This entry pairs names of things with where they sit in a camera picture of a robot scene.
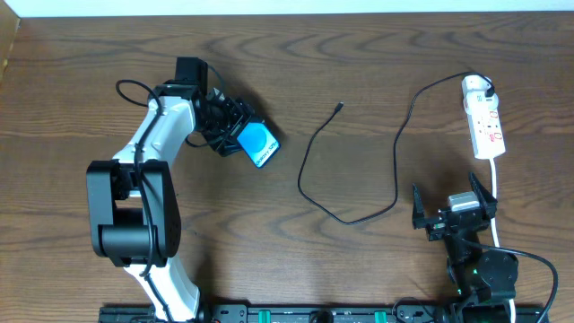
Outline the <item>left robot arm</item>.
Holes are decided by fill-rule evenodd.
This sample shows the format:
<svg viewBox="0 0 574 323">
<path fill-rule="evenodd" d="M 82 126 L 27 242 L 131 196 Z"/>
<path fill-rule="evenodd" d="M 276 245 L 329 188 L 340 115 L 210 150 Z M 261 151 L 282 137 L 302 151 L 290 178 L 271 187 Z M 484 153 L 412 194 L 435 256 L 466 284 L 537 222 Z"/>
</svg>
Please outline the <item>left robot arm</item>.
<svg viewBox="0 0 574 323">
<path fill-rule="evenodd" d="M 169 80 L 146 91 L 147 113 L 134 136 L 86 171 L 91 244 L 152 302 L 145 314 L 127 314 L 129 321 L 204 322 L 209 311 L 178 254 L 182 229 L 171 166 L 194 132 L 222 156 L 275 153 L 280 145 L 250 105 L 217 88 Z"/>
</svg>

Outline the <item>blue Galaxy smartphone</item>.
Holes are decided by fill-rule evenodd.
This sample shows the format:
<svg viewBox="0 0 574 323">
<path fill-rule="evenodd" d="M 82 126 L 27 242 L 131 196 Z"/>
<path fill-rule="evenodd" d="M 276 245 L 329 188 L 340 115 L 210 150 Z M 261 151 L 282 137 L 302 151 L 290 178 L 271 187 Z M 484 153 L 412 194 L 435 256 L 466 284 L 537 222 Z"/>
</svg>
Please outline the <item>blue Galaxy smartphone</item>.
<svg viewBox="0 0 574 323">
<path fill-rule="evenodd" d="M 264 123 L 248 123 L 237 140 L 257 168 L 263 168 L 281 148 Z"/>
</svg>

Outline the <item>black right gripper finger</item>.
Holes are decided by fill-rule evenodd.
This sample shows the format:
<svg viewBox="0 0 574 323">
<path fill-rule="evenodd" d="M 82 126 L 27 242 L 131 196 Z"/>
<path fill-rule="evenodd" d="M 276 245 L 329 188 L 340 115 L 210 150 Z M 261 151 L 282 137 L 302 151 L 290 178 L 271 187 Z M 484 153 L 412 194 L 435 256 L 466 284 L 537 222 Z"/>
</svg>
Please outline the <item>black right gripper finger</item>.
<svg viewBox="0 0 574 323">
<path fill-rule="evenodd" d="M 426 225 L 425 211 L 419 189 L 413 184 L 413 213 L 412 224 L 415 230 L 422 229 Z"/>
<path fill-rule="evenodd" d="M 473 192 L 477 195 L 484 219 L 493 219 L 497 211 L 498 200 L 484 187 L 473 172 L 468 174 Z"/>
</svg>

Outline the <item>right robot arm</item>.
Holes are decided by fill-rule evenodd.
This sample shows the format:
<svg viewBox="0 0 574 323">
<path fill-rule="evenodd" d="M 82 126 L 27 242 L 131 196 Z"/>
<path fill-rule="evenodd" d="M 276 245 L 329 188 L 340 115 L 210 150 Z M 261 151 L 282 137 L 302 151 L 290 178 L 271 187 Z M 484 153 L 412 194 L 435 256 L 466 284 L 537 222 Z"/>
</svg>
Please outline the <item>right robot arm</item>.
<svg viewBox="0 0 574 323">
<path fill-rule="evenodd" d="M 435 311 L 437 322 L 471 322 L 479 308 L 494 312 L 516 297 L 517 257 L 481 248 L 478 237 L 490 228 L 498 201 L 473 173 L 469 182 L 471 191 L 450 196 L 448 207 L 433 217 L 425 215 L 420 191 L 413 187 L 413 227 L 424 229 L 430 241 L 444 242 L 448 276 L 459 290 L 458 300 Z"/>
</svg>

